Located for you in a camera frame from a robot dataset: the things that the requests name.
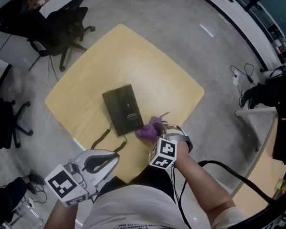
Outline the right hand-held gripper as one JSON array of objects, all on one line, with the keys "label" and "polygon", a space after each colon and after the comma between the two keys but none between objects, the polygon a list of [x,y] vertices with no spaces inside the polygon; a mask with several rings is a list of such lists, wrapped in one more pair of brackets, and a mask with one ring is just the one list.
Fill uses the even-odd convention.
[{"label": "right hand-held gripper", "polygon": [[158,137],[149,154],[149,165],[167,170],[177,159],[177,143],[186,142],[189,152],[193,149],[193,144],[178,125],[154,124],[154,127]]}]

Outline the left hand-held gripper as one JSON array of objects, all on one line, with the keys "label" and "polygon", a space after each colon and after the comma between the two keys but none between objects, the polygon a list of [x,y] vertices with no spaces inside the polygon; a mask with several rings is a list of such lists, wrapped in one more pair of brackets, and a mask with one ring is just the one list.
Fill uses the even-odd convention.
[{"label": "left hand-held gripper", "polygon": [[86,150],[45,178],[47,186],[66,207],[91,199],[98,186],[115,169],[120,156],[107,150]]}]

